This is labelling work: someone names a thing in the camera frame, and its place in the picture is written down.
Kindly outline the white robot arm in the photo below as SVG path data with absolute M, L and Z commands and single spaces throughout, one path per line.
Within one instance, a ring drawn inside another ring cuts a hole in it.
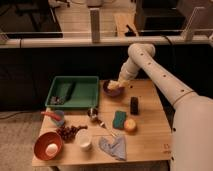
M 213 171 L 213 99 L 193 89 L 159 65 L 153 44 L 133 43 L 119 81 L 133 80 L 143 69 L 175 109 L 171 171 Z

